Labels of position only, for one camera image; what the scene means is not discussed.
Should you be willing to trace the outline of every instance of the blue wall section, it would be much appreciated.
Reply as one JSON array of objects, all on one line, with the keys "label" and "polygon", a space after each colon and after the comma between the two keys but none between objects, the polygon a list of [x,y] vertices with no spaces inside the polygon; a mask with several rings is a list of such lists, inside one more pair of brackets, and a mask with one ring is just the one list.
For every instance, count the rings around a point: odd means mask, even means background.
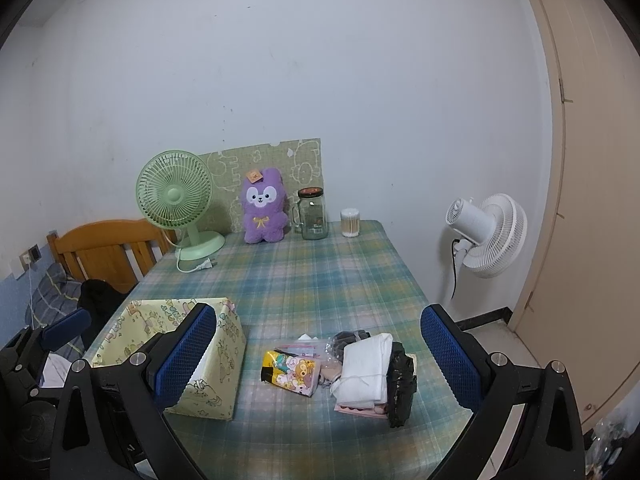
[{"label": "blue wall section", "polygon": [[[31,266],[31,286],[35,287],[53,263],[49,246],[40,248],[42,257]],[[24,326],[24,312],[30,298],[29,273],[17,280],[12,274],[0,282],[0,348]]]}]

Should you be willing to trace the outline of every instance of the silver bolt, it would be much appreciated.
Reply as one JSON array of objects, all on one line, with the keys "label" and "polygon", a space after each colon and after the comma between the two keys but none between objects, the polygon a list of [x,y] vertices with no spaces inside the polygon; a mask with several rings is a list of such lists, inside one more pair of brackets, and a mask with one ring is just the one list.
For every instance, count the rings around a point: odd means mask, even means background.
[{"label": "silver bolt", "polygon": [[551,361],[551,369],[559,374],[563,374],[566,370],[560,361]]},{"label": "silver bolt", "polygon": [[507,356],[505,354],[501,354],[500,352],[496,352],[495,354],[491,354],[491,361],[494,365],[504,366],[509,362]]},{"label": "silver bolt", "polygon": [[71,369],[76,373],[84,370],[84,359],[74,361],[71,365]]},{"label": "silver bolt", "polygon": [[142,352],[136,352],[129,358],[129,362],[134,366],[139,366],[146,361],[146,354]]}]

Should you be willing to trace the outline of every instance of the yellow bow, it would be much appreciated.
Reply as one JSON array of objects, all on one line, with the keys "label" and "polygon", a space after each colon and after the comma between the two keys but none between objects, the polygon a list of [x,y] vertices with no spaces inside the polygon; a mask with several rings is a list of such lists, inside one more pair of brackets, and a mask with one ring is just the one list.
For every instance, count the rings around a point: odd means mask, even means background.
[{"label": "yellow bow", "polygon": [[264,223],[268,221],[269,221],[268,216],[263,216],[262,218],[258,216],[254,216],[254,222],[257,223],[257,226],[255,227],[256,229],[259,229],[260,227],[264,227]]}]

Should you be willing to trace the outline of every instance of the jar lid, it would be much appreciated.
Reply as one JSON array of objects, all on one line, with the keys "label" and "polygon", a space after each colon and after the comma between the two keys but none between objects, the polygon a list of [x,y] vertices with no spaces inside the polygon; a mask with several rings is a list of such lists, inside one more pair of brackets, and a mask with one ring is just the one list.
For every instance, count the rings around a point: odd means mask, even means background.
[{"label": "jar lid", "polygon": [[321,187],[303,187],[298,190],[300,198],[317,198],[322,195],[324,195],[324,189]]}]

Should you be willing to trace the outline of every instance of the yellow storage box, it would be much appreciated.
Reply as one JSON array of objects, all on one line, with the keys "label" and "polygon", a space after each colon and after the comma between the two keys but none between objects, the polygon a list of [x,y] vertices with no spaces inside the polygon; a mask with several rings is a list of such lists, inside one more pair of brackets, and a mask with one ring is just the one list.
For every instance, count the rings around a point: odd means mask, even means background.
[{"label": "yellow storage box", "polygon": [[216,333],[178,404],[168,412],[231,419],[240,380],[246,338],[227,298],[131,301],[109,330],[91,366],[120,364],[157,333],[177,327],[196,303],[216,311]]}]

